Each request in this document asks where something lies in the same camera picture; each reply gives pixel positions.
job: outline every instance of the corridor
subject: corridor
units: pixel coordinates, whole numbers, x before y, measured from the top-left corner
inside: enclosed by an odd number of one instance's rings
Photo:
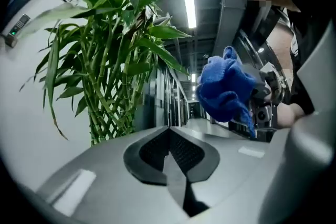
[[[187,121],[187,124],[183,125],[183,127],[197,131],[197,132],[217,135],[217,136],[226,137],[226,138],[234,138],[237,140],[244,139],[243,137],[229,130],[224,129],[223,127],[217,124],[211,124],[209,120],[206,120],[204,118],[189,119]]]

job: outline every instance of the ceiling light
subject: ceiling light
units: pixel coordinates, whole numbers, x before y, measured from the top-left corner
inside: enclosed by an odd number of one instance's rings
[[[196,14],[195,14],[195,2],[194,0],[184,0],[185,8],[187,10],[188,27],[196,27]]]

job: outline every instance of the blue towel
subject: blue towel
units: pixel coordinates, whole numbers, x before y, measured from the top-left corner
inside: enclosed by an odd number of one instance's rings
[[[223,57],[210,57],[198,78],[196,95],[204,110],[219,122],[228,122],[239,114],[254,137],[252,119],[244,103],[250,98],[256,80],[240,67],[233,47],[226,47]]]

